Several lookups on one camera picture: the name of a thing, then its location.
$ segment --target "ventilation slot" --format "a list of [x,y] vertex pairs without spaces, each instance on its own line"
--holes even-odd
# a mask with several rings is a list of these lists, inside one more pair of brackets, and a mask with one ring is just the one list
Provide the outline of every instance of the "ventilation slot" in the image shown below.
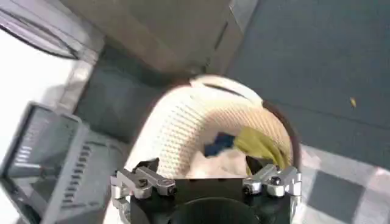
[[82,175],[85,168],[87,167],[88,157],[90,156],[91,152],[91,148],[87,145],[84,145],[81,149],[79,159],[77,160],[73,174],[71,175],[71,181],[69,182],[69,186],[66,188],[64,193],[64,199],[62,201],[63,209],[73,209],[85,206],[85,204],[75,205],[73,202],[77,192],[77,187],[80,185],[80,181],[82,180]]

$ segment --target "gray plastic bin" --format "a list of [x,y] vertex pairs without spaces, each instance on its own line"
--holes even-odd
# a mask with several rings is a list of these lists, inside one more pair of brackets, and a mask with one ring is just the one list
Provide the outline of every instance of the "gray plastic bin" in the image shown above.
[[26,223],[96,223],[110,175],[126,145],[78,117],[30,103],[0,170],[0,183]]

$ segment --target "yellow cloth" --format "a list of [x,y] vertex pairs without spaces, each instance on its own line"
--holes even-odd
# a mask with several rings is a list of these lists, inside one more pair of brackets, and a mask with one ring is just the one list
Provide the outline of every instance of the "yellow cloth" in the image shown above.
[[288,157],[282,147],[256,129],[244,127],[235,138],[234,145],[249,156],[272,159],[282,170],[288,165]]

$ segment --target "gray carpet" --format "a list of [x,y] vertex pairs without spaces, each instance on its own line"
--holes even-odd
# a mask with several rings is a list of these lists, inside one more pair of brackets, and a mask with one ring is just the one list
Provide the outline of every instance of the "gray carpet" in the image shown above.
[[264,0],[228,76],[280,107],[304,144],[390,168],[389,27],[387,0]]

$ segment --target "screw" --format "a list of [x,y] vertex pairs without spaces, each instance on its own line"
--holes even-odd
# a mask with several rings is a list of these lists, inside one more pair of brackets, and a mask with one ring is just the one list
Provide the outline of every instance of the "screw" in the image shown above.
[[281,182],[282,182],[282,180],[280,179],[280,177],[278,177],[278,176],[271,177],[271,184],[272,185],[280,185]]
[[252,194],[252,189],[249,186],[244,186],[243,187],[243,193],[245,195],[251,195]]
[[136,187],[140,188],[140,187],[145,187],[146,185],[147,185],[147,179],[139,179]]
[[171,186],[168,188],[168,195],[175,195],[177,193],[177,188],[175,186]]

